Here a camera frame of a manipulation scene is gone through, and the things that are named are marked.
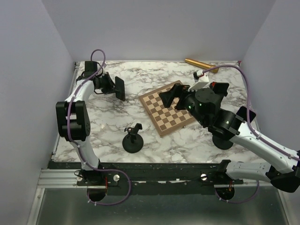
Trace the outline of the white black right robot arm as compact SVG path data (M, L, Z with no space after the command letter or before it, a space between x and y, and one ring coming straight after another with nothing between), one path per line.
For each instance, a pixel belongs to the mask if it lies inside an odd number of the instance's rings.
M159 97L168 108L178 98L177 110L187 110L213 135L214 144L227 150L240 145L264 159L265 163L224 161L225 167L216 171L218 182L225 184L237 179L250 179L271 183L275 188L293 193L300 186L300 153L286 148L250 128L254 115L241 107L237 113L221 108L227 96L228 83L212 82L208 88L191 91L189 85L175 83Z

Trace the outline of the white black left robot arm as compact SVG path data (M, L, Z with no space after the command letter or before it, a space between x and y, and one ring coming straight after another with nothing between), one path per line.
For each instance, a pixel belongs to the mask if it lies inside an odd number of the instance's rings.
M90 119L86 104L92 94L115 94L124 100L124 82L118 77L113 81L104 64L85 61L84 71L76 79L75 87L69 97L55 105L57 126L60 137L76 149L81 168L88 173L93 185L103 182L104 174L99 170L99 158L90 143Z

